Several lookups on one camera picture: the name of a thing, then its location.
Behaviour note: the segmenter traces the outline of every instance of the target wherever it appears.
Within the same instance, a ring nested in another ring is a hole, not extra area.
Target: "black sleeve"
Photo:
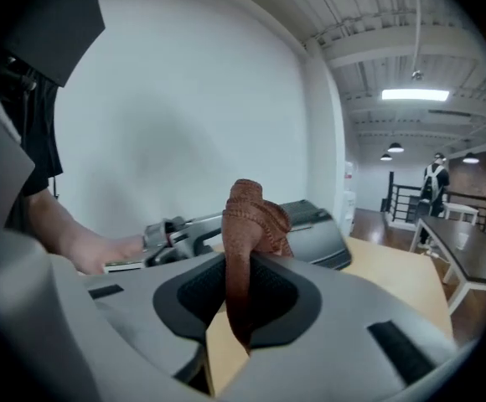
[[[34,170],[23,186],[29,196],[48,187],[48,179],[62,173],[54,135],[54,103],[57,85],[37,75],[37,86],[29,97],[29,119],[26,152],[34,162]]]
[[[442,186],[445,188],[450,185],[450,175],[447,170],[442,171]]]

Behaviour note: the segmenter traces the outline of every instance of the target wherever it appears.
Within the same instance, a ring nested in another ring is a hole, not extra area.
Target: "black shirt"
[[[431,169],[433,172],[437,170],[439,164],[434,162],[431,165]],[[424,170],[424,178],[426,178],[427,175],[427,168]],[[439,174],[437,174],[437,183],[438,183],[438,188],[440,190],[440,193],[438,194],[437,199],[435,200],[436,203],[441,203],[442,202],[442,196],[444,194],[444,189],[446,186],[450,185],[450,175],[447,172],[447,169],[444,168]]]
[[[49,178],[62,173],[53,123],[58,86],[20,61],[9,64],[7,70],[27,75],[36,82],[34,90],[25,95],[18,82],[0,74],[1,104],[22,137],[22,148],[34,162],[34,170],[10,210],[5,226],[32,234],[25,197],[43,191],[49,186]]]

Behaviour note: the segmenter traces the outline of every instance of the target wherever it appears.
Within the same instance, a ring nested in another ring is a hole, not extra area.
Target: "black railing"
[[[420,201],[420,190],[421,188],[417,186],[405,184],[394,184],[392,186],[388,200],[392,220],[414,224],[416,206]]]
[[[392,185],[392,189],[389,189],[389,197],[387,199],[387,211],[390,213],[392,221],[405,222],[408,224],[415,223],[416,207],[420,201],[420,191],[421,187],[417,186],[402,184]],[[444,196],[444,200],[447,203],[463,204],[476,209],[478,211],[476,225],[481,230],[485,230],[486,197],[448,191]],[[450,220],[458,219],[451,214]]]

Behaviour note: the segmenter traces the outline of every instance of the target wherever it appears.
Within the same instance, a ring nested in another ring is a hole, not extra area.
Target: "brown cloth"
[[[252,319],[249,313],[251,252],[293,256],[286,235],[290,219],[278,205],[262,197],[261,185],[237,180],[223,211],[222,237],[226,257],[226,311],[232,332],[248,346]]]

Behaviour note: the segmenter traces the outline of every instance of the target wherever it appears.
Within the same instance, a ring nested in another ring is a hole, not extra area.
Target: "ceiling light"
[[[448,90],[383,90],[383,100],[433,100],[446,101]]]
[[[392,152],[392,153],[399,153],[399,152],[403,152],[404,150],[405,149],[401,147],[400,143],[392,143],[388,148],[388,152]]]
[[[467,153],[467,156],[463,158],[463,162],[467,164],[477,164],[479,159],[477,159],[476,155],[474,155],[472,152],[469,152]]]

